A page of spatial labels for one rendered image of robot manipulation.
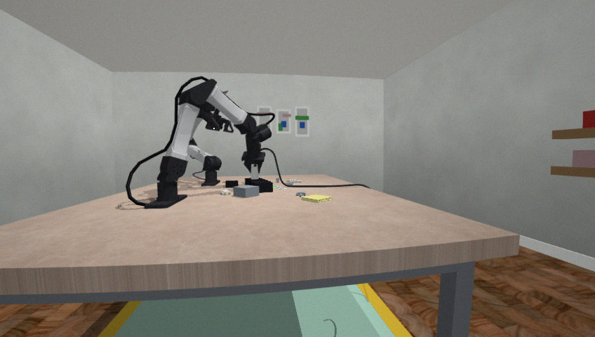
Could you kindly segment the black power strip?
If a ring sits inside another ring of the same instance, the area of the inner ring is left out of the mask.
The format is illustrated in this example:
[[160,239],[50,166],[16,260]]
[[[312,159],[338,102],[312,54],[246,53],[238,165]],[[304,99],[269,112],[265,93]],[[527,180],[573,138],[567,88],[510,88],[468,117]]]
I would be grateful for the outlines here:
[[259,179],[250,179],[245,178],[245,185],[254,185],[259,186],[259,193],[262,192],[273,192],[273,183],[271,181],[259,178]]

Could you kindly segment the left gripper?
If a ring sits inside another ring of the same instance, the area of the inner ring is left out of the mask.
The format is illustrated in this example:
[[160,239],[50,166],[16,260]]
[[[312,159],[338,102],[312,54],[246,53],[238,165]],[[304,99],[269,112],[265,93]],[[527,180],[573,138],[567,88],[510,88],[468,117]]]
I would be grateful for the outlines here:
[[[213,114],[208,113],[206,115],[206,129],[209,130],[214,130],[214,131],[220,131],[220,129],[222,129],[222,125],[225,123],[224,126],[224,132],[229,132],[229,133],[233,133],[234,129],[232,128],[232,124],[230,120],[227,120],[225,118],[222,118],[222,116],[219,115],[219,110],[217,108],[215,108],[215,111]],[[223,124],[222,124],[222,123]],[[228,131],[228,126],[231,128],[231,131]]]

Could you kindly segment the pale yellow square pad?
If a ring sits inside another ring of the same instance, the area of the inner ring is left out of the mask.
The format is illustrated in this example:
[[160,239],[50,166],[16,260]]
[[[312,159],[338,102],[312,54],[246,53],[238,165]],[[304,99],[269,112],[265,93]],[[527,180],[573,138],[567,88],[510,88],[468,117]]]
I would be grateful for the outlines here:
[[302,197],[302,200],[312,201],[312,202],[317,202],[317,203],[332,200],[332,199],[333,199],[333,197],[319,195],[319,194],[313,194],[313,195],[309,195],[306,197]]

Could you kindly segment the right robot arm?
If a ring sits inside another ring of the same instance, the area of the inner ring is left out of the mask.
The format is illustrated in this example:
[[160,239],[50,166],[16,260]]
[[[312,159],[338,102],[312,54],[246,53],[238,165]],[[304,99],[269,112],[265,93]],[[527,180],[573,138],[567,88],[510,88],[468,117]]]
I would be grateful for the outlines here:
[[179,194],[179,198],[176,181],[185,174],[189,141],[199,110],[203,109],[205,102],[209,102],[230,119],[241,135],[246,134],[247,147],[253,149],[259,146],[261,149],[259,143],[271,138],[272,132],[268,125],[256,126],[256,120],[226,97],[216,83],[216,80],[209,79],[181,93],[178,121],[166,156],[161,160],[157,177],[160,180],[157,183],[158,197],[156,201],[145,204],[145,209],[166,209],[187,198],[187,194]]

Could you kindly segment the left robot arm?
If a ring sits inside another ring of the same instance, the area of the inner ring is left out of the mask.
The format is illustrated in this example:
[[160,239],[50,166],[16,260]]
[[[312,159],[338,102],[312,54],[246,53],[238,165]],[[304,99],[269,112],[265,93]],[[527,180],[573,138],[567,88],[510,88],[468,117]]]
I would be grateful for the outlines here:
[[[202,120],[206,120],[206,115],[215,110],[215,107],[210,103],[206,102],[203,104],[202,110],[200,110],[198,117],[196,118],[192,136],[187,149],[187,154],[193,156],[203,164],[203,171],[205,171],[206,180],[201,186],[215,186],[220,180],[217,180],[217,171],[220,170],[221,160],[220,158],[207,154],[197,147],[195,140],[193,139],[194,132]],[[211,113],[212,114],[212,113]]]

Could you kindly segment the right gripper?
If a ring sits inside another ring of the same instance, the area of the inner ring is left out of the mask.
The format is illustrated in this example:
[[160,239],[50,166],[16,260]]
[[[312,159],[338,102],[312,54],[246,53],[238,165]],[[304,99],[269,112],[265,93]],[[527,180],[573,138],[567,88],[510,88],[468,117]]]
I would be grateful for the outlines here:
[[241,158],[242,161],[245,161],[244,166],[251,173],[251,164],[257,164],[258,173],[260,173],[260,168],[265,160],[265,152],[261,152],[259,146],[253,149],[246,147],[246,149],[247,152],[244,152]]

